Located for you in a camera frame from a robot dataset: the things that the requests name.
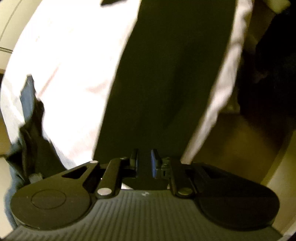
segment ribbed rubber surface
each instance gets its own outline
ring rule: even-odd
[[[77,223],[53,231],[18,227],[9,241],[276,241],[272,227],[251,232],[224,229],[207,220],[192,200],[173,197],[169,190],[121,190],[112,199],[99,200]]]

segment floor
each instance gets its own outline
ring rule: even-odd
[[[0,115],[0,155],[9,150],[10,141],[7,136],[6,128]],[[10,186],[11,177],[9,174],[9,165],[4,158],[0,158],[0,198],[3,200],[6,190]],[[0,201],[0,237],[5,237],[12,231],[9,222],[4,213],[4,201]]]
[[[221,113],[194,161],[260,183],[279,148],[241,115]]]

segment metal rivet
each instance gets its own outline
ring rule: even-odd
[[[193,193],[191,188],[180,188],[178,193],[182,196],[189,196]]]
[[[111,194],[112,190],[110,188],[100,188],[97,192],[101,196],[106,196],[106,195]]]

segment black mount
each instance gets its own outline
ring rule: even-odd
[[[122,179],[136,178],[138,150],[130,158],[112,159],[100,165],[91,161],[21,188],[11,200],[17,223],[53,230],[77,222],[98,199],[117,196]],[[206,165],[184,165],[178,159],[161,158],[151,151],[152,175],[168,179],[176,198],[192,199],[214,223],[230,229],[264,228],[274,221],[279,200],[270,189]]]

